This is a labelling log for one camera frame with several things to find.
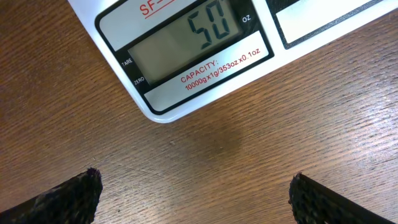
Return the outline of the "white digital kitchen scale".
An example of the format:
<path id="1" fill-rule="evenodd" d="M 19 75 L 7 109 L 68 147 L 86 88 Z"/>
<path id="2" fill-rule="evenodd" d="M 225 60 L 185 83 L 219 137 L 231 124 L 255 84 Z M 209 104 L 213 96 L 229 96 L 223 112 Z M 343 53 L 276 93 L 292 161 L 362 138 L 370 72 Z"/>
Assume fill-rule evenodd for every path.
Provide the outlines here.
<path id="1" fill-rule="evenodd" d="M 397 9 L 397 0 L 70 0 L 143 114 L 169 123 Z"/>

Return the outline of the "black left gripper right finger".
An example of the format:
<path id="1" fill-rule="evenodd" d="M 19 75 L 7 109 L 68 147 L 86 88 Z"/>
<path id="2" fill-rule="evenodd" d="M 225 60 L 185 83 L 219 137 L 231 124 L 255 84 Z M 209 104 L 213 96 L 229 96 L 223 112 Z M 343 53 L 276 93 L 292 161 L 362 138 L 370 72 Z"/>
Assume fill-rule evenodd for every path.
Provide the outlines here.
<path id="1" fill-rule="evenodd" d="M 301 173 L 290 183 L 289 204 L 300 224 L 393 224 Z"/>

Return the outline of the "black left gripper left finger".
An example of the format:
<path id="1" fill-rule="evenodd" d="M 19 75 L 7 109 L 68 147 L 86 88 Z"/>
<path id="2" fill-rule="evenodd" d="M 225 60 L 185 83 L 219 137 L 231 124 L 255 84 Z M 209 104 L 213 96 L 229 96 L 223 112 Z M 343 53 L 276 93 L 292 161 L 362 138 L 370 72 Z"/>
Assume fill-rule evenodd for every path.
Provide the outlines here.
<path id="1" fill-rule="evenodd" d="M 1 212 L 1 223 L 92 223 L 102 189 L 100 171 L 89 168 L 62 184 Z"/>

